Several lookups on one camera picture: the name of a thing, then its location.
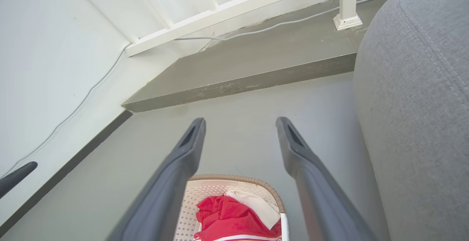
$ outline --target post base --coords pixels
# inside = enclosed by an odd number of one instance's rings
[[[334,17],[334,24],[335,24],[335,27],[337,28],[337,31],[340,31],[343,29],[350,29],[351,27],[357,27],[357,26],[363,25],[363,22],[360,19],[360,17],[358,17],[357,14],[347,19],[340,19],[339,14],[337,14],[337,16]]]

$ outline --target red cloth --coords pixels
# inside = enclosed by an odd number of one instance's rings
[[[197,220],[202,230],[194,235],[194,240],[281,240],[280,220],[271,230],[248,206],[228,196],[211,196],[201,201],[197,207]]]

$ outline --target basket rim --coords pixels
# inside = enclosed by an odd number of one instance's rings
[[[210,180],[210,179],[219,179],[224,181],[239,181],[239,182],[247,182],[259,185],[266,189],[270,194],[272,194],[274,200],[277,202],[278,210],[280,213],[285,213],[285,206],[283,205],[282,199],[280,195],[275,191],[272,186],[270,186],[267,182],[251,178],[247,176],[239,176],[239,175],[228,175],[228,174],[199,174],[192,176],[188,181],[203,181],[203,180]]]

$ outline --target electrical cord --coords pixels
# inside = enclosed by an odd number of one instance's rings
[[[365,2],[368,2],[368,1],[371,1],[371,0],[360,0],[360,1],[357,1],[357,4],[360,4],[360,3],[365,3]],[[183,41],[183,40],[217,40],[217,41],[228,41],[230,39],[233,39],[233,38],[236,38],[236,37],[239,37],[239,36],[244,36],[244,35],[251,35],[251,34],[257,34],[257,33],[261,33],[261,32],[264,32],[264,31],[268,31],[268,30],[271,30],[271,29],[274,29],[275,27],[278,27],[280,25],[285,25],[285,24],[293,24],[293,23],[298,23],[298,22],[302,22],[302,21],[306,21],[308,19],[312,19],[314,17],[318,17],[320,15],[323,15],[323,14],[326,14],[326,13],[329,13],[329,12],[333,12],[334,10],[337,10],[339,9],[339,7],[335,7],[333,9],[329,9],[327,11],[324,11],[324,12],[321,12],[321,13],[318,13],[318,14],[315,14],[315,15],[312,15],[310,17],[307,17],[307,18],[304,18],[304,19],[299,19],[297,21],[287,21],[287,22],[282,22],[282,23],[279,23],[279,24],[276,24],[272,27],[268,27],[266,29],[261,29],[261,30],[258,30],[258,31],[252,31],[252,32],[246,32],[246,33],[241,33],[241,34],[237,34],[237,35],[234,35],[234,36],[231,36],[231,37],[228,37],[226,39],[220,39],[220,38],[214,38],[214,37],[190,37],[190,38],[178,38],[178,39],[175,39],[175,41]],[[36,152],[42,145],[44,145],[51,137],[52,135],[55,133],[55,131],[57,131],[57,129],[63,124],[65,123],[65,121],[67,121],[73,114],[75,114],[75,112],[80,108],[80,106],[82,106],[82,104],[85,102],[85,100],[88,98],[89,94],[92,92],[92,90],[98,85],[101,83],[101,81],[104,80],[104,78],[106,78],[106,76],[112,71],[112,69],[114,69],[114,67],[116,66],[117,64],[117,61],[119,61],[119,59],[121,58],[122,54],[124,53],[125,49],[127,47],[130,46],[131,43],[127,44],[121,51],[121,53],[119,54],[119,57],[117,57],[117,60],[114,62],[113,66],[111,67],[111,69],[109,69],[109,71],[95,84],[93,85],[93,87],[88,91],[87,95],[85,96],[85,98],[82,100],[82,102],[80,102],[80,104],[77,106],[77,108],[75,108],[75,110],[72,112],[72,114],[70,114],[67,118],[64,119],[64,121],[60,122],[59,125],[57,125],[55,127],[55,129],[52,131],[52,133],[45,139],[45,141],[43,141],[39,146],[37,146],[33,151],[31,151],[28,155],[24,156],[23,158],[21,158],[19,161],[17,161],[15,163],[15,165],[12,166],[11,169],[9,169],[5,174],[2,175],[1,178],[3,178],[4,176],[6,176],[7,174],[10,173],[10,171],[12,171],[16,165],[18,165],[20,162],[22,162],[24,159],[26,159],[27,157],[31,156],[34,152]]]
[[[368,2],[368,1],[371,1],[371,0],[360,0],[360,1],[357,1],[357,4],[360,4],[360,3],[365,3],[365,2]],[[237,34],[237,35],[234,35],[234,36],[231,36],[231,37],[228,37],[226,39],[220,39],[220,38],[214,38],[214,37],[190,37],[190,38],[178,38],[178,39],[175,39],[175,41],[185,41],[185,40],[216,40],[216,41],[228,41],[230,39],[234,39],[236,37],[239,37],[239,36],[244,36],[244,35],[251,35],[251,34],[257,34],[257,33],[261,33],[261,32],[264,32],[264,31],[268,31],[268,30],[271,30],[275,27],[278,27],[280,25],[285,25],[285,24],[293,24],[293,23],[298,23],[298,22],[302,22],[302,21],[306,21],[308,19],[312,19],[312,18],[315,18],[315,17],[318,17],[320,15],[323,15],[323,14],[326,14],[326,13],[329,13],[329,12],[333,12],[334,10],[337,10],[339,9],[339,7],[335,7],[333,9],[329,9],[327,11],[324,11],[324,12],[321,12],[321,13],[318,13],[318,14],[315,14],[315,15],[312,15],[310,17],[307,17],[307,18],[304,18],[304,19],[299,19],[297,21],[287,21],[287,22],[282,22],[282,23],[279,23],[279,24],[276,24],[272,27],[268,27],[266,29],[261,29],[261,30],[257,30],[257,31],[252,31],[252,32],[246,32],[246,33],[241,33],[241,34]]]
[[[91,94],[91,92],[93,91],[93,89],[95,87],[97,87],[98,84],[100,84],[104,78],[106,78],[106,76],[112,71],[112,69],[114,69],[114,67],[116,66],[117,62],[119,61],[119,59],[121,58],[122,54],[124,53],[125,49],[127,47],[130,46],[131,43],[125,45],[125,47],[122,49],[121,53],[119,54],[119,57],[117,57],[116,61],[114,62],[114,64],[112,65],[111,69],[109,69],[109,71],[107,71],[107,73],[95,84],[93,85],[93,87],[91,87],[91,89],[88,91],[87,95],[85,96],[85,98],[82,100],[82,102],[80,102],[80,104],[77,106],[77,108],[75,108],[75,110],[72,112],[72,114],[70,114],[67,118],[65,118],[62,122],[60,122],[60,124],[58,124],[55,129],[51,132],[51,134],[45,139],[45,141],[43,141],[39,146],[37,146],[33,151],[31,151],[28,155],[22,157],[19,161],[17,161],[15,163],[15,165],[12,166],[12,168],[10,168],[5,174],[2,175],[2,177],[0,179],[2,179],[4,176],[7,176],[7,174],[10,173],[10,171],[12,171],[16,165],[18,165],[20,162],[22,162],[23,160],[25,160],[27,157],[31,156],[34,152],[36,152],[42,145],[44,145],[51,137],[52,135],[55,133],[55,131],[57,131],[57,129],[63,124],[65,123],[65,121],[67,121],[73,114],[75,114],[75,112],[80,108],[80,106],[82,106],[82,104],[85,102],[85,100],[89,97],[89,94]]]

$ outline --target gray upholstered furniture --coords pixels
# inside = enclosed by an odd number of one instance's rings
[[[469,240],[469,0],[388,0],[354,93],[392,240]]]

